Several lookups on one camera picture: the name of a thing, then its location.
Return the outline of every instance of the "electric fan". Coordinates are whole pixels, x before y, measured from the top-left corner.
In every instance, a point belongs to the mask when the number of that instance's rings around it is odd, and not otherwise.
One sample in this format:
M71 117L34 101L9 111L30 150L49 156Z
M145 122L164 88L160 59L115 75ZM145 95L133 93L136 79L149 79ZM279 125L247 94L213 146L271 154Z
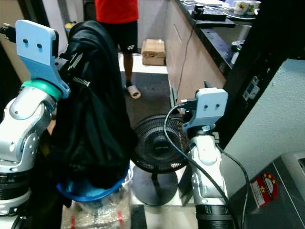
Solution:
M136 165L132 190L140 201L152 206L163 205L173 198L178 187L175 171L187 164L164 135L165 117L165 114L147 117L135 128L139 143L132 155ZM175 145L185 151L188 140L182 125L180 116L171 116L167 132Z

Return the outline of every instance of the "white slipper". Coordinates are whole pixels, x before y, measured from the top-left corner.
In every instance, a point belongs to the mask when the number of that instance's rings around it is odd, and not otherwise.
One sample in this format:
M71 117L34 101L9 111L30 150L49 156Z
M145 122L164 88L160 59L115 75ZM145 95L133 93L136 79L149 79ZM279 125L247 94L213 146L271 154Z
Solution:
M133 99L138 99L141 97L141 92L138 90L138 88L136 86L131 85L131 86L127 87L127 90Z

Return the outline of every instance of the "fan grille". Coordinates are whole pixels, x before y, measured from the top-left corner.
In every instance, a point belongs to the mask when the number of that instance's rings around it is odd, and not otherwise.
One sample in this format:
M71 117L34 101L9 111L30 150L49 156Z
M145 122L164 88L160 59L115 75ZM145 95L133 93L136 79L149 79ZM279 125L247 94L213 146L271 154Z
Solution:
M147 172L173 172L187 163L166 139L163 132L165 117L166 115L162 114L145 118L135 128L139 143L132 155L132 161ZM173 143L185 151L188 140L182 131L182 125L181 118L170 117L167 133Z

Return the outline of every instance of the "warning sticker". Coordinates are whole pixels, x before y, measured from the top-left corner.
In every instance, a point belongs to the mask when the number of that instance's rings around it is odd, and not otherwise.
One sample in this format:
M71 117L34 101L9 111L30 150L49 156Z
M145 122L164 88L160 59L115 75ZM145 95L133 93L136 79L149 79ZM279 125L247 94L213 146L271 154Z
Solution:
M278 195L278 183L275 177L268 172L257 177L252 182L251 189L258 208L270 203Z

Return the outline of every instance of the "fan base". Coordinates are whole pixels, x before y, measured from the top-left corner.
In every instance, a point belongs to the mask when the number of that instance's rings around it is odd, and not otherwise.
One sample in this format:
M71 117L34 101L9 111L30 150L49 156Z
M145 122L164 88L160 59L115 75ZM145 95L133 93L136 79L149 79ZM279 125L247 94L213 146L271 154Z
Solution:
M147 205L160 206L166 204L174 197L177 188L178 179L175 172L153 176L152 173L148 173L137 166L133 168L133 193Z

